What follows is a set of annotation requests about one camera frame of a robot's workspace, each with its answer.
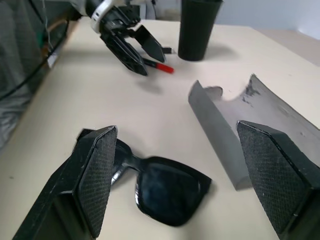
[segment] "black sunglasses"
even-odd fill
[[[84,129],[79,138],[88,131]],[[211,184],[209,177],[180,162],[158,156],[141,159],[117,139],[111,185],[128,169],[139,172],[135,201],[141,212],[174,227],[192,217]]]

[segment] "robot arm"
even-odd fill
[[[136,31],[131,29],[140,22],[131,6],[116,7],[119,0],[70,0],[74,8],[83,16],[91,18],[91,28],[104,41],[111,52],[131,71],[147,76],[143,58],[125,41],[135,38],[152,58],[165,62],[160,43],[141,25]]]

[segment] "white table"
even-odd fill
[[[163,46],[178,49],[179,23],[144,21]],[[183,227],[161,224],[139,211],[135,176],[109,197],[99,240],[276,240],[253,189],[236,192],[188,104],[195,80],[221,86],[226,99],[255,73],[272,91],[320,126],[320,69],[249,27],[217,25],[206,59],[167,57],[173,75],[128,71],[84,18],[40,87],[0,159],[0,233],[11,239],[50,175],[71,154],[82,128],[118,126],[118,137],[138,156],[185,163],[213,179],[213,187]]]

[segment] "black cup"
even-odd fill
[[[178,56],[187,61],[204,58],[222,0],[182,0]]]

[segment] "sunglasses frame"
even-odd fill
[[[84,137],[85,135],[87,135],[92,131],[93,130],[91,129],[83,129],[80,135],[78,136],[77,140],[79,140],[80,138]],[[212,180],[208,176],[204,175],[198,170],[195,170],[194,168],[187,166],[181,162],[177,162],[164,157],[151,156],[149,158],[144,158],[144,159],[139,158],[132,153],[131,148],[126,143],[124,143],[119,139],[116,140],[115,156],[114,156],[115,158],[117,157],[117,151],[121,151],[125,157],[121,165],[116,170],[116,172],[113,173],[111,186],[113,186],[127,170],[133,169],[138,172],[138,176],[135,184],[134,197],[135,197],[135,203],[141,212],[143,212],[145,215],[149,216],[150,218],[158,222],[161,222],[163,224],[166,224],[172,227],[179,227],[181,225],[184,225],[186,222],[190,220],[190,218],[193,216],[193,214],[199,207],[204,196],[209,191]],[[172,167],[198,180],[199,192],[197,194],[197,198],[195,200],[193,207],[191,207],[190,210],[186,213],[186,217],[184,219],[179,221],[168,220],[165,217],[161,217],[161,216],[158,216],[157,214],[154,214],[153,211],[149,210],[148,207],[146,207],[146,205],[144,204],[144,201],[142,200],[142,190],[140,186],[142,184],[144,173],[147,171],[148,166],[150,164],[161,164],[168,167]]]

